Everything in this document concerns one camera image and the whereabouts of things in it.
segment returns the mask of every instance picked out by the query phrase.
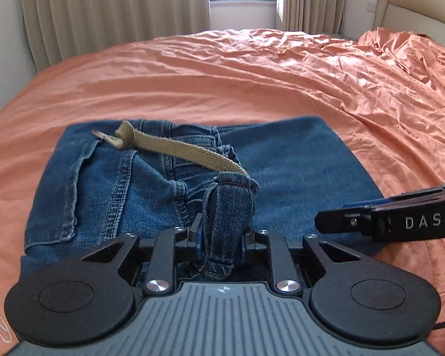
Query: headboard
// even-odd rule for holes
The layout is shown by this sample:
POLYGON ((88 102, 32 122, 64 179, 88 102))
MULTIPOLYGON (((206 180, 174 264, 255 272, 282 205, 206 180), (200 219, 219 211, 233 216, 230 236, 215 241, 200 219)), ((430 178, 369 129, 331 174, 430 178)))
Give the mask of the headboard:
POLYGON ((445 46, 445 0, 377 0, 377 27, 426 34, 445 46))

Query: wrinkled sheet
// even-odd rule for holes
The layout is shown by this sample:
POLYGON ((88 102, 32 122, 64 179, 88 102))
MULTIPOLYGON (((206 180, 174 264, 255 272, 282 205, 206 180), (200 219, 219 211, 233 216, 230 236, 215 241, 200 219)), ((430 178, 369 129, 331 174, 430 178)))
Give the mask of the wrinkled sheet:
MULTIPOLYGON (((127 44, 40 73, 0 113, 0 354, 15 339, 3 301, 17 281, 33 195, 71 123, 169 119, 231 125, 318 115, 385 196, 445 182, 445 48, 378 30, 359 41, 269 30, 127 44)), ((445 320, 445 240, 378 257, 434 284, 445 320)), ((445 329, 431 343, 445 354, 445 329)))

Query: tan strap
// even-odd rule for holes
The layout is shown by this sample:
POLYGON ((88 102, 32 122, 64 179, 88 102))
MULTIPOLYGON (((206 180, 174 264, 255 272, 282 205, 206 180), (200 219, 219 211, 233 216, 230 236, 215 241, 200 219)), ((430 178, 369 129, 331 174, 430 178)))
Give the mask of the tan strap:
POLYGON ((233 162, 221 154, 190 143, 145 134, 134 129, 127 121, 122 122, 120 127, 115 131, 117 137, 96 130, 93 130, 93 134, 119 150, 125 148, 139 148, 141 150, 148 150, 159 154, 186 159, 217 172, 230 171, 248 175, 236 162, 233 162))

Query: blue denim jeans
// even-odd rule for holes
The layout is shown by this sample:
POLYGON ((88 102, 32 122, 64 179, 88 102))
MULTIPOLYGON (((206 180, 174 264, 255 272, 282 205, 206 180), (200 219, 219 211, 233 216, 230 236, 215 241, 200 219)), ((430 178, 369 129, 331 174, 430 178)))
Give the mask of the blue denim jeans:
MULTIPOLYGON (((250 177, 149 151, 117 150, 91 133, 113 135, 120 123, 72 125, 60 138, 27 222, 22 275, 119 234, 147 239, 163 229, 189 228, 202 212, 206 254, 200 270, 205 278, 224 279, 246 229, 277 230, 289 241, 301 240, 317 233, 318 211, 382 197, 318 117, 229 127, 131 121, 147 134, 222 154, 250 177)), ((359 233, 328 238, 368 255, 381 248, 359 233)), ((191 273, 186 269, 185 277, 194 277, 191 273)))

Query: curtain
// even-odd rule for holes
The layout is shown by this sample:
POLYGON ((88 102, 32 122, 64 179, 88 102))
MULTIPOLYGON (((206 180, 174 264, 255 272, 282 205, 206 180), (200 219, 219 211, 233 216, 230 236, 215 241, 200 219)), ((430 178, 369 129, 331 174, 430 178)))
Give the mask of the curtain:
POLYGON ((345 0, 277 0, 276 27, 309 34, 341 32, 345 0))
POLYGON ((38 71, 116 44, 210 28, 209 0, 21 1, 38 71))

